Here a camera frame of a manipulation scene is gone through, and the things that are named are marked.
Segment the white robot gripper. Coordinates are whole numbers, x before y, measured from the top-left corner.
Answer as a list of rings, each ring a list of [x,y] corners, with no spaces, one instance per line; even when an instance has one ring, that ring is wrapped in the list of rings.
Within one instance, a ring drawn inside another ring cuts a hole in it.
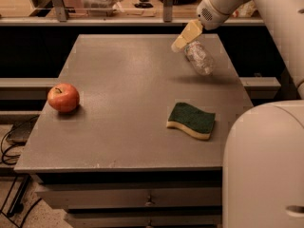
[[[202,0],[197,7],[198,19],[190,20],[171,45],[174,52],[184,49],[202,34],[202,29],[216,29],[221,26],[241,5],[250,0]]]

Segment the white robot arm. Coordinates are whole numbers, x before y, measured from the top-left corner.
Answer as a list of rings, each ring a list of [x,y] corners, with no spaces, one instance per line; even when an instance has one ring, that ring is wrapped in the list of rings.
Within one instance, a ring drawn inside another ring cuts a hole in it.
[[[293,80],[304,82],[304,0],[202,0],[207,30],[254,1]],[[232,126],[223,154],[222,228],[304,228],[304,99],[256,106]]]

